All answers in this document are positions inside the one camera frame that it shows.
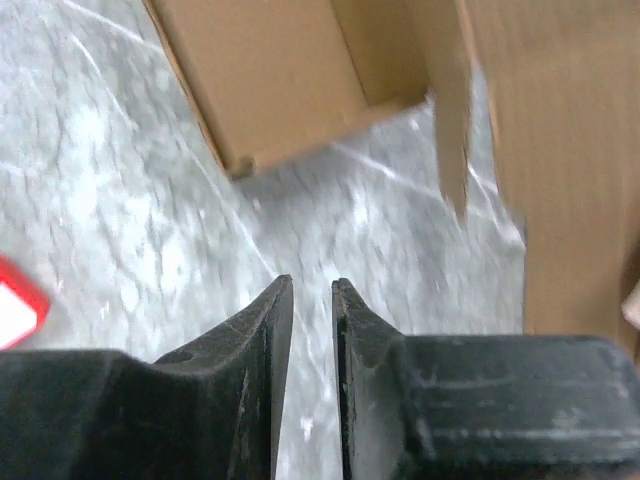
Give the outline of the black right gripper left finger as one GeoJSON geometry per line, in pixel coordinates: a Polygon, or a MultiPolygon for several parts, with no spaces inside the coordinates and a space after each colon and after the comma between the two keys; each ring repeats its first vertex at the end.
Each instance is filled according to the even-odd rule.
{"type": "Polygon", "coordinates": [[[5,479],[271,479],[293,283],[147,363],[115,350],[1,356],[5,479]]]}

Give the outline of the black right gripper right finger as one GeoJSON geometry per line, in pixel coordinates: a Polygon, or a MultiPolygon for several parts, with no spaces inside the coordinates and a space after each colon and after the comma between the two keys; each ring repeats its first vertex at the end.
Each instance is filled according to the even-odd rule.
{"type": "Polygon", "coordinates": [[[590,336],[405,335],[332,285],[347,479],[631,479],[639,376],[590,336]]]}

